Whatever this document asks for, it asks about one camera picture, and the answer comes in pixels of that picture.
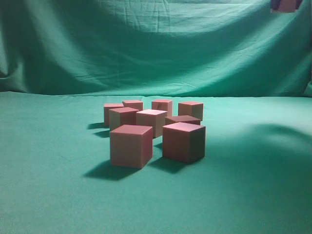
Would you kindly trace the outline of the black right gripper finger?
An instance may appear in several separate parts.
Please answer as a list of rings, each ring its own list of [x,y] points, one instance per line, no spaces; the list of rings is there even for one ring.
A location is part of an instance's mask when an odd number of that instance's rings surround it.
[[[271,10],[278,10],[280,3],[281,3],[281,0],[271,0],[271,3],[270,3]]]
[[[296,0],[295,9],[298,10],[303,0]]]

